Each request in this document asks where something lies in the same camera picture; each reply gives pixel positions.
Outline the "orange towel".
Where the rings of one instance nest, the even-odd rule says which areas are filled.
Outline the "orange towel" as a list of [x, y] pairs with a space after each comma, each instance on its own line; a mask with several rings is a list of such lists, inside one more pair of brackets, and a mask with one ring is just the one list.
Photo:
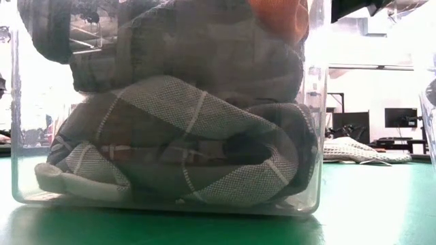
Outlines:
[[248, 0], [248, 3], [265, 28], [295, 46], [309, 32], [307, 0]]

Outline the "narrow clear plastic bin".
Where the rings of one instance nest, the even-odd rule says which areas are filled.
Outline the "narrow clear plastic bin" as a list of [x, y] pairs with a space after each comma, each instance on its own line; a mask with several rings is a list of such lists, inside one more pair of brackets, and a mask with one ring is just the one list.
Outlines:
[[14, 6], [10, 85], [12, 96], [12, 191], [17, 201], [38, 203], [45, 206], [90, 206], [280, 216], [309, 214], [318, 207], [326, 95], [324, 90], [326, 86], [326, 59], [323, 49], [326, 41], [326, 28], [330, 22], [331, 0], [307, 0], [309, 32], [304, 41], [304, 76], [297, 97], [293, 100], [293, 102], [303, 104], [310, 109], [317, 134], [318, 152], [312, 179], [308, 187], [299, 194], [249, 207], [211, 206], [196, 203], [177, 204], [162, 200], [146, 202], [99, 201], [42, 190], [35, 177], [35, 166], [46, 162], [55, 135], [76, 106], [91, 95], [98, 93], [76, 91], [73, 87], [70, 67], [45, 59], [35, 49], [31, 36], [19, 16], [17, 0], [12, 0], [12, 3]]

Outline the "green table mat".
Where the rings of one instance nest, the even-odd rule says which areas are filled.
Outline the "green table mat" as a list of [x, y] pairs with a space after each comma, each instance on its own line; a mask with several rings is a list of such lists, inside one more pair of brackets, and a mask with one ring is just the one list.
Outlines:
[[308, 217], [24, 206], [0, 159], [0, 245], [436, 245], [431, 164], [323, 168]]

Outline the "background black monitor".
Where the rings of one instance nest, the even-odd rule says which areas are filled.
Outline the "background black monitor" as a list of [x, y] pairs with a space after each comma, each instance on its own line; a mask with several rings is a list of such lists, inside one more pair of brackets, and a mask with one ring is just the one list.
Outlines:
[[386, 128], [416, 128], [418, 126], [416, 108], [386, 108], [384, 116]]

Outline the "dark gray checked towel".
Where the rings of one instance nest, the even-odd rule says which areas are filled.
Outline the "dark gray checked towel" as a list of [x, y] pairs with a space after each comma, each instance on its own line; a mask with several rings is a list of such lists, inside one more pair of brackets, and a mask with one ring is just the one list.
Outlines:
[[79, 103], [35, 177], [44, 191], [99, 201], [249, 207], [303, 192], [317, 152], [303, 104], [154, 76]]

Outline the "dark gray plain towel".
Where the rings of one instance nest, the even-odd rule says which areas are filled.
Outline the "dark gray plain towel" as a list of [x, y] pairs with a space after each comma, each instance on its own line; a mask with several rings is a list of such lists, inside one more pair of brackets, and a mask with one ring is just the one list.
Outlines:
[[270, 33], [248, 0], [17, 0], [35, 49], [82, 93], [172, 76], [222, 99], [295, 100], [304, 41]]

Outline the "wide clear plastic bin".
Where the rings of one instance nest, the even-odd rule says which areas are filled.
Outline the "wide clear plastic bin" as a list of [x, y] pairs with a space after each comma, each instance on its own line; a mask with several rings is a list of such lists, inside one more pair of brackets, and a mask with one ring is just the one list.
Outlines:
[[429, 155], [436, 174], [436, 50], [421, 54], [415, 66], [420, 85], [420, 107]]

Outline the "background black bench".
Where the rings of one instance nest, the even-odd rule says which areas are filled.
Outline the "background black bench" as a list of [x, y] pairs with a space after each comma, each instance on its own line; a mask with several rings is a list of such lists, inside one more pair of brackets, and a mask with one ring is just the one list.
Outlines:
[[415, 153], [414, 145], [421, 145], [423, 154], [429, 151], [426, 140], [415, 140], [411, 137], [382, 137], [368, 144], [374, 149], [405, 150], [410, 154]]

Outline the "light gray waffle towel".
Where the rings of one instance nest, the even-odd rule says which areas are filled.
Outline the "light gray waffle towel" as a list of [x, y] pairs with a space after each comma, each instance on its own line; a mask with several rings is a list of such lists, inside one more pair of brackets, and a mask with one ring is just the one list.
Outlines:
[[324, 142], [324, 161], [352, 161], [358, 164], [381, 163], [391, 166], [412, 160], [410, 154], [378, 152], [374, 148], [360, 143], [351, 137], [338, 137]]

